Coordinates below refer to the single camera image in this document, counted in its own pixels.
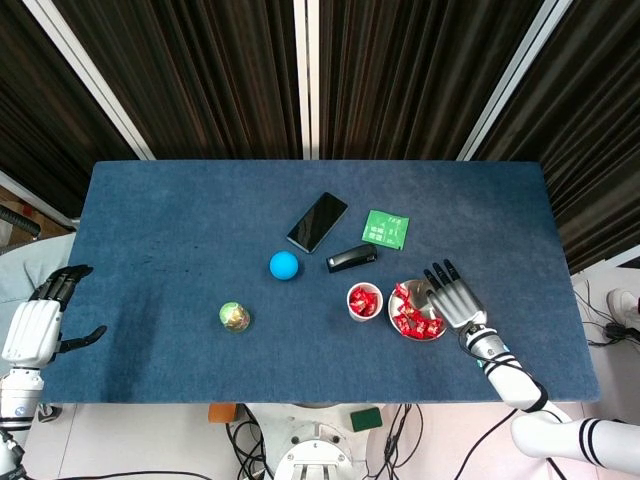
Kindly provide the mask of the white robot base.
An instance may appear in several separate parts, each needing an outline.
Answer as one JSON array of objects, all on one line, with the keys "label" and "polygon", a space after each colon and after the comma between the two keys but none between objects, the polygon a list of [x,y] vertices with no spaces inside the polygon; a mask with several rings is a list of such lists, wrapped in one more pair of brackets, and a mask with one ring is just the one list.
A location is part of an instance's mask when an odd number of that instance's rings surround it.
[{"label": "white robot base", "polygon": [[351,414],[380,404],[248,403],[263,435],[273,480],[363,480],[370,428]]}]

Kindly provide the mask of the black power adapter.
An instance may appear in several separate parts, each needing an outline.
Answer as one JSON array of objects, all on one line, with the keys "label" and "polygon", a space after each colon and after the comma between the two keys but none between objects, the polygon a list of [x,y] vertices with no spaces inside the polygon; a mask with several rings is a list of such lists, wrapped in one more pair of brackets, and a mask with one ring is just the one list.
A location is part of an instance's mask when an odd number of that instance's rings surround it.
[{"label": "black power adapter", "polygon": [[627,327],[616,322],[609,322],[604,327],[605,336],[612,342],[630,341],[640,345],[640,330]]}]

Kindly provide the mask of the green round can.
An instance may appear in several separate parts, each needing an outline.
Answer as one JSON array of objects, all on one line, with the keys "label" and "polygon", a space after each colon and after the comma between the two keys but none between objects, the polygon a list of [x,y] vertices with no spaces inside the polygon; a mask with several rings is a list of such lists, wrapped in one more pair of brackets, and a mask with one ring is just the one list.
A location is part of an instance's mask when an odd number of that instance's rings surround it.
[{"label": "green round can", "polygon": [[227,302],[219,310],[219,319],[225,329],[239,333],[247,329],[251,317],[248,310],[238,302]]}]

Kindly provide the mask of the black stapler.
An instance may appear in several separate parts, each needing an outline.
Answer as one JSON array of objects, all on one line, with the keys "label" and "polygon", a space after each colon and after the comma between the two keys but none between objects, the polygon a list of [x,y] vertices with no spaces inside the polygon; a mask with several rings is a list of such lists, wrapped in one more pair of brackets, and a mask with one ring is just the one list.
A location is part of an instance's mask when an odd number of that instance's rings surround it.
[{"label": "black stapler", "polygon": [[377,260],[377,248],[373,244],[362,244],[326,259],[329,273],[336,273]]}]

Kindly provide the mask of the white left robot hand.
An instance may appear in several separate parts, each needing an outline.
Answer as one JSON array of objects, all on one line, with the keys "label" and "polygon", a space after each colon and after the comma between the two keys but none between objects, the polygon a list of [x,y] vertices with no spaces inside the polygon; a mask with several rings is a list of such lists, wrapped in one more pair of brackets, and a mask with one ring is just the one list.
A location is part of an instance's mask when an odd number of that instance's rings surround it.
[{"label": "white left robot hand", "polygon": [[98,326],[84,337],[63,340],[61,333],[62,318],[75,288],[92,271],[92,267],[81,264],[51,273],[15,311],[2,359],[12,368],[41,369],[58,354],[85,348],[100,340],[107,331],[106,325]]}]

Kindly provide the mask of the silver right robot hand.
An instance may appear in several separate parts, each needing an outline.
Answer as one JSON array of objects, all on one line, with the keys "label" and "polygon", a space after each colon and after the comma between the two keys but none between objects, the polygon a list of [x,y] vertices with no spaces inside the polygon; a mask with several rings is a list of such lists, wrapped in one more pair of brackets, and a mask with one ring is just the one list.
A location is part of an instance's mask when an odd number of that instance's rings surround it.
[{"label": "silver right robot hand", "polygon": [[486,326],[488,316],[485,307],[451,261],[444,259],[441,264],[433,263],[423,273],[430,285],[427,298],[450,328],[462,331],[473,326]]}]

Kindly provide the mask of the green sachet packet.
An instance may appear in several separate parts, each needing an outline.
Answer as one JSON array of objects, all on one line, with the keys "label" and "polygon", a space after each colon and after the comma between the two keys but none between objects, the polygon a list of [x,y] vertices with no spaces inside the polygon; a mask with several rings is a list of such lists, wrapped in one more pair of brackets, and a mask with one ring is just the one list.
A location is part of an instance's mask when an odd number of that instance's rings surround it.
[{"label": "green sachet packet", "polygon": [[370,210],[361,240],[394,250],[403,250],[408,227],[408,217]]}]

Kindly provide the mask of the black ribbed tube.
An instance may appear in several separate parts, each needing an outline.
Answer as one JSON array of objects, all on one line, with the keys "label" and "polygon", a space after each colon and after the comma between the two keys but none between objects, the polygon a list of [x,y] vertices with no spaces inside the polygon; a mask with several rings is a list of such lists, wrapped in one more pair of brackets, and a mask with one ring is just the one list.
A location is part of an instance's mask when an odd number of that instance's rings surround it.
[{"label": "black ribbed tube", "polygon": [[40,237],[41,227],[38,223],[14,212],[4,205],[0,205],[0,220],[27,232],[34,240],[37,240]]}]

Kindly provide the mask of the blue ball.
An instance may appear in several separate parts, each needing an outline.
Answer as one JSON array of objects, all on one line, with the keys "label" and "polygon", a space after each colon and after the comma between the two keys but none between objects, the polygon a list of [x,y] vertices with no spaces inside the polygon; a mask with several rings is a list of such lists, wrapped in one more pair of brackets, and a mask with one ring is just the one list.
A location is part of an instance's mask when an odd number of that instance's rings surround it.
[{"label": "blue ball", "polygon": [[289,251],[277,251],[269,261],[269,270],[274,278],[281,281],[288,281],[297,275],[299,261],[297,257]]}]

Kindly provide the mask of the black smartphone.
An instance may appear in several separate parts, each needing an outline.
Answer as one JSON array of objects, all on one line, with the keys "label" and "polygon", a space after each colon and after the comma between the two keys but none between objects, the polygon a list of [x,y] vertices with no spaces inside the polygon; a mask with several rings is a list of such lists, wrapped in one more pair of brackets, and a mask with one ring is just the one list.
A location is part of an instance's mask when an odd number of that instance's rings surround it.
[{"label": "black smartphone", "polygon": [[329,192],[324,192],[288,232],[286,238],[303,252],[313,253],[348,205]]}]

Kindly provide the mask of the person's blue jeans leg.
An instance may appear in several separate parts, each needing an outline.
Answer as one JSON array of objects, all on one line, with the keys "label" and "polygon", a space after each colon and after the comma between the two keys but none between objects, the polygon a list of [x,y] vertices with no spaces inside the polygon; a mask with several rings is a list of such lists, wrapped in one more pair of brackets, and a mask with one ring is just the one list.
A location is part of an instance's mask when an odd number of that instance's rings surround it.
[{"label": "person's blue jeans leg", "polygon": [[0,320],[10,321],[55,270],[68,264],[76,234],[38,240],[0,255]]}]

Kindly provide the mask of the white shoe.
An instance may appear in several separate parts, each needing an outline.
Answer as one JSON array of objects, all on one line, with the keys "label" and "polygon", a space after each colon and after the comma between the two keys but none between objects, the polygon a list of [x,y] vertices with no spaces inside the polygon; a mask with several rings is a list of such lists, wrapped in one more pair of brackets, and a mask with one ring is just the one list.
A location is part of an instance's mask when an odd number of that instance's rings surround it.
[{"label": "white shoe", "polygon": [[614,289],[607,293],[606,302],[614,320],[640,329],[640,297],[626,290]]}]

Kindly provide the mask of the white paper cup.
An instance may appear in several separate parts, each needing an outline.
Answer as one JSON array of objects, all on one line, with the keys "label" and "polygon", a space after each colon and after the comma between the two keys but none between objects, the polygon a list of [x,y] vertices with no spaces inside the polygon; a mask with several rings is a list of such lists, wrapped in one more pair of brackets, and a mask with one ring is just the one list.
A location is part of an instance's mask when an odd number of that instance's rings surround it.
[{"label": "white paper cup", "polygon": [[[349,305],[350,295],[351,295],[351,292],[352,292],[354,289],[356,289],[357,287],[362,288],[362,289],[363,289],[364,291],[366,291],[366,292],[373,292],[373,293],[375,293],[375,294],[377,294],[377,295],[378,295],[378,307],[377,307],[377,311],[375,312],[375,314],[374,314],[372,317],[363,317],[363,316],[361,316],[361,314],[356,314],[356,313],[355,313],[355,312],[350,308],[350,305]],[[360,283],[357,283],[357,284],[353,285],[353,286],[349,289],[349,291],[348,291],[348,293],[347,293],[347,298],[346,298],[346,300],[347,300],[348,313],[349,313],[350,317],[351,317],[354,321],[357,321],[357,322],[366,322],[366,321],[368,321],[368,320],[371,320],[371,319],[375,318],[376,316],[378,316],[378,315],[380,314],[380,312],[381,312],[381,310],[382,310],[382,307],[383,307],[383,304],[384,304],[384,297],[383,297],[382,292],[380,291],[380,289],[379,289],[376,285],[371,284],[371,283],[367,283],[367,282],[360,282]]]}]

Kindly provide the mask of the blue felt table cloth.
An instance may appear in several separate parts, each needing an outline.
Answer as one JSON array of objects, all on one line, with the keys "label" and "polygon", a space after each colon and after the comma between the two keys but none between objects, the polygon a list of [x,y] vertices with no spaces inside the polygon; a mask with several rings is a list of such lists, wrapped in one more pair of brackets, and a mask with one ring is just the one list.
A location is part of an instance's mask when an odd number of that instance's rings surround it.
[{"label": "blue felt table cloth", "polygon": [[[317,249],[286,238],[324,193],[348,209]],[[408,217],[403,250],[329,273],[362,244],[370,210]],[[277,251],[299,261],[272,276]],[[95,344],[45,369],[57,403],[427,403],[497,395],[453,334],[402,337],[364,323],[347,293],[384,294],[453,263],[522,365],[555,401],[593,401],[598,382],[540,167],[455,161],[111,161],[93,169],[70,263],[77,286],[63,333]],[[227,302],[246,330],[219,319]]]}]

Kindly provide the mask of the white frame post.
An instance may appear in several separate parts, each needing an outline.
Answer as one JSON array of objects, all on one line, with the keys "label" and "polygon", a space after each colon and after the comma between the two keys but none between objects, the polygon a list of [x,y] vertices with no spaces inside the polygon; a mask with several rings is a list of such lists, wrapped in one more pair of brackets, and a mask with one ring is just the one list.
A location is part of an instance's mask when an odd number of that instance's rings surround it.
[{"label": "white frame post", "polygon": [[302,155],[320,158],[320,0],[293,0]]},{"label": "white frame post", "polygon": [[21,0],[139,160],[155,160],[143,135],[53,0]]},{"label": "white frame post", "polygon": [[574,0],[543,0],[461,147],[457,161],[475,158],[517,87],[573,3]]}]

